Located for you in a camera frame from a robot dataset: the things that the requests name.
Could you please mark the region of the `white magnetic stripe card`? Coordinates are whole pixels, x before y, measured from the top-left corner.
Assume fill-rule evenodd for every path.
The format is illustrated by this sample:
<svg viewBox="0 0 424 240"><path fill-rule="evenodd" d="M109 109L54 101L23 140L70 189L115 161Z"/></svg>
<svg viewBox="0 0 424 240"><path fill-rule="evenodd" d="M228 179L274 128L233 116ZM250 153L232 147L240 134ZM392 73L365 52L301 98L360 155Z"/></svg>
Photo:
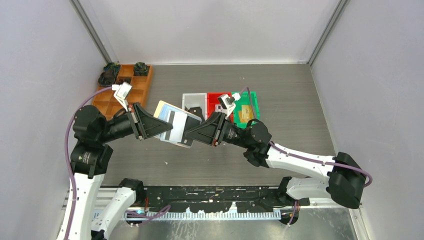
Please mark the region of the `white magnetic stripe card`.
<svg viewBox="0 0 424 240"><path fill-rule="evenodd" d="M187 140L184 136L184 129L190 114L187 111L165 109L161 113L161 117L167 123L171 124L172 129L167 130L159 135L159 140L162 142L171 143L183 148L190 148L192 142Z"/></svg>

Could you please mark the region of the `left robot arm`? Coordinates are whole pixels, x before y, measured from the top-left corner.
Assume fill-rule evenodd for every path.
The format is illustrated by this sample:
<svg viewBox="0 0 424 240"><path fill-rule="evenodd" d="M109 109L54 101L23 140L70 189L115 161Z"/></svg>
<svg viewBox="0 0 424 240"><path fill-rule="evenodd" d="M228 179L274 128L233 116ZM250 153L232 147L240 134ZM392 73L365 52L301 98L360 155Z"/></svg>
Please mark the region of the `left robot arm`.
<svg viewBox="0 0 424 240"><path fill-rule="evenodd" d="M121 109L111 120L93 105L79 108L72 129L77 143L65 155L70 166L70 190L59 240L107 240L127 209L146 203L141 180L124 178L113 199L97 217L94 210L113 149L109 142L135 135L138 140L155 137L173 126L148 113L139 103Z"/></svg>

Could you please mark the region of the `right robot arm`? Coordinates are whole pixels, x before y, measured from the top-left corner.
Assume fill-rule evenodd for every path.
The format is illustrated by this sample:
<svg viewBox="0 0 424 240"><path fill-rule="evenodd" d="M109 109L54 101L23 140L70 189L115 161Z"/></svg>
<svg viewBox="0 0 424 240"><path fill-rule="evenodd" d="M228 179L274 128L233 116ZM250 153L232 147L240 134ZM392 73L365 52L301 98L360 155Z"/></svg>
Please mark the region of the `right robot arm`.
<svg viewBox="0 0 424 240"><path fill-rule="evenodd" d="M372 181L348 153L315 155L284 147L273 142L266 125L255 118L240 128L222 112L214 112L183 135L213 147L225 142L243 148L243 156L255 167L304 175L304 178L289 176L281 180L277 198L286 206L305 198L326 198L340 206L358 209L364 188Z"/></svg>

